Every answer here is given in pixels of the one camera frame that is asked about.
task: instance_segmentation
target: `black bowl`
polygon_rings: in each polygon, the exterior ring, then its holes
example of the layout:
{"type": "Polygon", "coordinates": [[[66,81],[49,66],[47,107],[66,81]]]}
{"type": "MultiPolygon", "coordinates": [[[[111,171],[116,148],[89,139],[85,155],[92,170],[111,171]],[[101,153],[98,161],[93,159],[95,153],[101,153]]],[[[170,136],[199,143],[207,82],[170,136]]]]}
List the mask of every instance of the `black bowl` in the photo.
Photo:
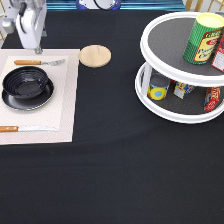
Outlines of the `black bowl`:
{"type": "Polygon", "coordinates": [[[13,97],[28,99],[42,93],[47,83],[48,76],[43,69],[24,66],[5,76],[3,89],[13,97]]]}

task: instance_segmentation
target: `wooden handle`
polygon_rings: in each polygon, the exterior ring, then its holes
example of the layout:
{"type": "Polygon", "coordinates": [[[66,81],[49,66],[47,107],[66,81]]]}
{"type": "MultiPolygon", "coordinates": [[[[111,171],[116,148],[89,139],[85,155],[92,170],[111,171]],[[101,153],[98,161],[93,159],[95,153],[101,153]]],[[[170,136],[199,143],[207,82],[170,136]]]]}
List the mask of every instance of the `wooden handle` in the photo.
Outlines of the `wooden handle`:
{"type": "Polygon", "coordinates": [[[18,129],[18,126],[0,126],[0,132],[16,132],[18,129]]]}
{"type": "Polygon", "coordinates": [[[16,60],[14,61],[16,65],[41,65],[41,61],[31,61],[31,60],[16,60]]]}

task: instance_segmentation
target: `white placemat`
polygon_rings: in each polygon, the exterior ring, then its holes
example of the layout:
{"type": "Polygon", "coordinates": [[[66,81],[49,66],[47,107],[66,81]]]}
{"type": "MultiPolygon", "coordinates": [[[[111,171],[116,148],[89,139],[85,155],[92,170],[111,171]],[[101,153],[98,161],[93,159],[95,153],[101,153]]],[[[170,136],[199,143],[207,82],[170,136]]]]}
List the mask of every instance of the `white placemat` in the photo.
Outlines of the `white placemat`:
{"type": "Polygon", "coordinates": [[[1,83],[9,71],[18,67],[14,65],[14,60],[54,61],[65,58],[66,62],[60,66],[38,66],[47,72],[55,87],[52,98],[44,106],[31,111],[15,111],[8,108],[2,100],[0,102],[0,125],[48,126],[57,128],[58,131],[0,133],[0,144],[72,141],[79,50],[44,50],[40,56],[27,50],[0,50],[0,66],[4,64],[2,53],[5,66],[0,77],[1,83]]]}

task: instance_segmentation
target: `knife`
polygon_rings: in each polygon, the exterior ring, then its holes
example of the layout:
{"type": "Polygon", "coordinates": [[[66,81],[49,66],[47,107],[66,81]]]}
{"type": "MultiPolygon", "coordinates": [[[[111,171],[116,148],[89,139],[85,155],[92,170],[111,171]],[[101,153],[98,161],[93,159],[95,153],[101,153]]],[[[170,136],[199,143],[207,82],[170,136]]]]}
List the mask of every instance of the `knife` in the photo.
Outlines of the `knife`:
{"type": "Polygon", "coordinates": [[[18,131],[57,131],[56,128],[44,127],[44,126],[0,126],[0,132],[18,132],[18,131]]]}
{"type": "Polygon", "coordinates": [[[65,59],[51,62],[34,61],[34,60],[16,60],[14,63],[16,65],[52,65],[57,66],[65,62],[65,59]]]}

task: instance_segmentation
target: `black tablecloth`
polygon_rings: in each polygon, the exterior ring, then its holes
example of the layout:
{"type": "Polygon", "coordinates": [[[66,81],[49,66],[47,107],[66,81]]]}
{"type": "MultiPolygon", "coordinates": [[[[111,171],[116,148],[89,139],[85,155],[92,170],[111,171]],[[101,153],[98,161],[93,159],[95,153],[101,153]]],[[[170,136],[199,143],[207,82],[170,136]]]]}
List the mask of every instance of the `black tablecloth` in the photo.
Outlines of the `black tablecloth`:
{"type": "MultiPolygon", "coordinates": [[[[44,49],[111,50],[79,66],[72,143],[0,146],[2,224],[222,224],[224,115],[185,125],[135,93],[140,38],[162,11],[48,12],[44,49]]],[[[3,48],[22,48],[16,33],[3,48]]]]}

